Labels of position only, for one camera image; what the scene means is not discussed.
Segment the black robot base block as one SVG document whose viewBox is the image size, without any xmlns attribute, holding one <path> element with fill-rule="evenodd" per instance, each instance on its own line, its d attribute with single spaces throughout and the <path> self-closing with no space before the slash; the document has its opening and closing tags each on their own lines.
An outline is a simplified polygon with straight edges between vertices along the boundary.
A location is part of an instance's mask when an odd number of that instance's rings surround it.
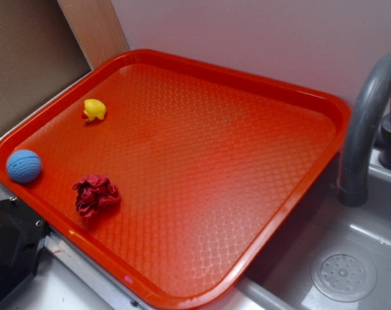
<svg viewBox="0 0 391 310">
<path fill-rule="evenodd" d="M 46 229 L 23 201 L 0 201 L 0 307 L 35 278 Z"/>
</svg>

